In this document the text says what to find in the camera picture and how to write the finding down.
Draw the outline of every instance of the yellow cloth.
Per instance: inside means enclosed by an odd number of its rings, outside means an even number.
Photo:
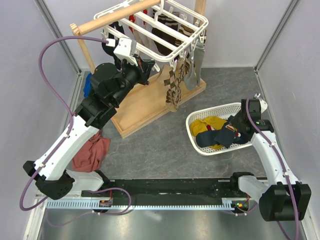
[[[221,130],[224,124],[227,121],[217,117],[217,116],[208,116],[205,119],[197,119],[194,122],[192,122],[189,126],[191,135],[196,137],[199,133],[203,133],[205,131],[208,131],[207,125],[210,125],[213,127],[215,130]],[[215,150],[220,150],[223,148],[223,145],[221,144],[216,144],[213,146],[210,146],[211,148]]]

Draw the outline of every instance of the wooden base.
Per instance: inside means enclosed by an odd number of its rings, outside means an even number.
[[[170,112],[166,107],[166,92],[168,88],[157,82],[157,74],[149,78],[148,86],[138,85],[126,96],[111,119],[116,129],[126,138],[144,126],[152,123],[164,114]],[[188,91],[185,83],[181,83],[182,98],[180,105],[203,92],[207,84],[201,80],[200,87]]]

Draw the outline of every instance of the blue cloth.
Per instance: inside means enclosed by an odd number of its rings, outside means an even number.
[[[92,73],[89,73],[88,76],[86,76],[86,79],[85,79],[85,84],[84,84],[84,88],[83,88],[83,92],[84,92],[84,97],[85,98],[89,96],[90,89],[92,87],[91,81],[90,81],[91,76],[92,76]]]

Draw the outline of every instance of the gray sock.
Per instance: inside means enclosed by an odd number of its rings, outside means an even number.
[[[199,39],[194,50],[196,83],[199,87],[201,84],[201,66],[204,61],[204,56],[205,56],[205,46],[203,43],[200,42],[200,39]]]
[[[195,53],[193,51],[189,52],[190,69],[183,80],[186,89],[188,89],[189,91],[195,89],[197,86],[197,77],[194,68],[194,55]]]

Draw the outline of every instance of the plastic basket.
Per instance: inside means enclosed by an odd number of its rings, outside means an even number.
[[[241,109],[241,103],[234,102],[234,103],[214,106],[214,107],[210,107],[207,109],[194,111],[190,113],[189,116],[186,118],[185,125],[194,149],[202,156],[211,156],[211,155],[222,154],[222,153],[230,152],[233,150],[243,149],[243,148],[252,146],[250,142],[247,142],[246,144],[241,144],[241,145],[233,143],[229,148],[223,147],[220,150],[215,150],[209,146],[199,147],[197,145],[196,138],[192,136],[190,132],[190,128],[189,128],[190,124],[197,119],[204,119],[210,116],[218,116],[219,118],[222,118],[222,119],[228,119],[231,115],[233,116],[236,115],[240,109]]]

